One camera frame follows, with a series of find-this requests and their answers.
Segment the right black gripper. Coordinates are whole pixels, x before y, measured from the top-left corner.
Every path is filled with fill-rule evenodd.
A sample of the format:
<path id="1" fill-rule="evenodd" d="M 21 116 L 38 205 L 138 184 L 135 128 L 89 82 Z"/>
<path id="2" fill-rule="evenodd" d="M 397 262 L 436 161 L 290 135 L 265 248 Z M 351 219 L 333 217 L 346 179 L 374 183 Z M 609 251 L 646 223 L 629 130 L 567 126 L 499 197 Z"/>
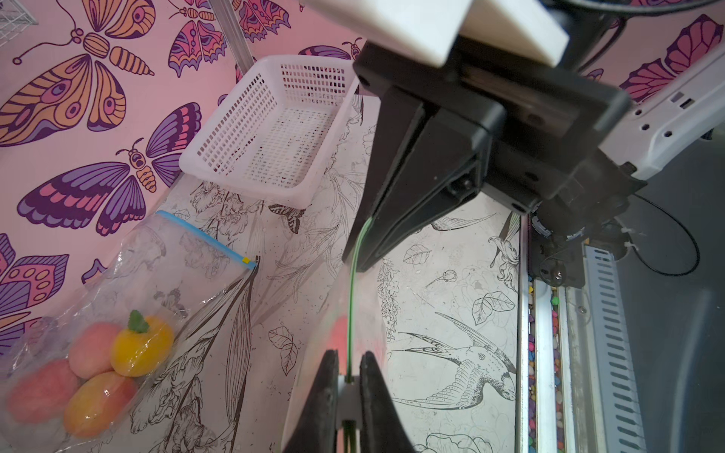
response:
<path id="1" fill-rule="evenodd" d="M 432 68 L 369 43 L 354 64 L 379 100 L 364 194 L 343 254 L 364 272 L 403 240 L 487 194 L 530 213 L 576 179 L 630 96 L 469 39 Z"/>

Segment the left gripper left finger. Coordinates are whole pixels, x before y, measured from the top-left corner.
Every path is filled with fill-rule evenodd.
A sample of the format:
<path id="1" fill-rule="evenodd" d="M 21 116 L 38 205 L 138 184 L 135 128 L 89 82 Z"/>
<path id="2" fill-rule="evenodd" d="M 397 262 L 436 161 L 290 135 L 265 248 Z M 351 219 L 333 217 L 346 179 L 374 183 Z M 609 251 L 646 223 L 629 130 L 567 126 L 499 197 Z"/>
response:
<path id="1" fill-rule="evenodd" d="M 327 350 L 284 453 L 336 451 L 338 379 L 338 353 Z"/>

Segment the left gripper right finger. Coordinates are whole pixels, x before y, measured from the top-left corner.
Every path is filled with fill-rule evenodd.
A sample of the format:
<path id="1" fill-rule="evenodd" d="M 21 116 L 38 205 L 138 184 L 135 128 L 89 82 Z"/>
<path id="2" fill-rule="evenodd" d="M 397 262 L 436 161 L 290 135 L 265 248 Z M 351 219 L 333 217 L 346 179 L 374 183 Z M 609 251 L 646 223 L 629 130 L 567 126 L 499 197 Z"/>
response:
<path id="1" fill-rule="evenodd" d="M 360 443 L 366 453 L 415 453 L 396 412 L 383 372 L 372 351 L 360 364 L 362 428 Z"/>

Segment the green printed zip bag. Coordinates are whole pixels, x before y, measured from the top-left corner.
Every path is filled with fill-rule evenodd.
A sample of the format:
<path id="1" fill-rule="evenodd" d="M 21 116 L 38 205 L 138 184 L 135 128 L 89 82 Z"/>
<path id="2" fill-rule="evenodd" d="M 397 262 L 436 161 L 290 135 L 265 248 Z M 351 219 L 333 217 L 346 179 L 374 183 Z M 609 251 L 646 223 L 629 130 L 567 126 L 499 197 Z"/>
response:
<path id="1" fill-rule="evenodd" d="M 339 379 L 335 452 L 362 452 L 360 364 L 364 353 L 372 351 L 383 372 L 381 361 L 386 342 L 379 298 L 376 292 L 364 290 L 369 278 L 357 268 L 361 243 L 357 240 L 351 262 L 343 263 L 325 300 L 322 317 L 305 347 L 285 418 L 281 451 L 298 424 L 323 355 L 327 350 L 336 350 Z"/>

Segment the yellow-orange peach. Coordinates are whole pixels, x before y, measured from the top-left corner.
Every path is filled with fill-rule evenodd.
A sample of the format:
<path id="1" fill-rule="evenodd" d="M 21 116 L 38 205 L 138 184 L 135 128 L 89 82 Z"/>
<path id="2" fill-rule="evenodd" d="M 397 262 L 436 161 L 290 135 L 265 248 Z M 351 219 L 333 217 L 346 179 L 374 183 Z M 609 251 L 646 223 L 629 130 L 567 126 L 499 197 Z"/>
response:
<path id="1" fill-rule="evenodd" d="M 168 358 L 173 343 L 174 332 L 164 320 L 133 310 L 111 348 L 111 366 L 128 378 L 149 375 Z"/>

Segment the pink peach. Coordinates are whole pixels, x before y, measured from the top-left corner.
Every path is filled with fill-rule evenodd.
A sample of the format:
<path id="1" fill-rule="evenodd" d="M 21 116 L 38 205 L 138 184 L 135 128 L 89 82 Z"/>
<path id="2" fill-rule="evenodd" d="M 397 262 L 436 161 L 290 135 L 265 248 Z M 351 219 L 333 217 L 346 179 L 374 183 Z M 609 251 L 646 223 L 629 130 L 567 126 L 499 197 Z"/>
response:
<path id="1" fill-rule="evenodd" d="M 41 424 L 60 416 L 78 388 L 79 377 L 69 361 L 54 360 L 13 387 L 6 409 L 17 423 Z"/>

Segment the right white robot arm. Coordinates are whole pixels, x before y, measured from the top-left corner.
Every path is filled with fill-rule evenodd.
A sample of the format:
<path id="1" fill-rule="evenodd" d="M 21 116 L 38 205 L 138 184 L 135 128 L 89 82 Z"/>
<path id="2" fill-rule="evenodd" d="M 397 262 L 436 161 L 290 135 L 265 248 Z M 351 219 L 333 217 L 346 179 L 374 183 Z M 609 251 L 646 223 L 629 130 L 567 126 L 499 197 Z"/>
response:
<path id="1" fill-rule="evenodd" d="M 466 38 L 439 68 L 375 43 L 353 68 L 381 100 L 343 255 L 361 271 L 486 194 L 530 218 L 531 276 L 582 287 L 580 244 L 724 118 L 715 56 L 640 105 L 619 88 Z"/>

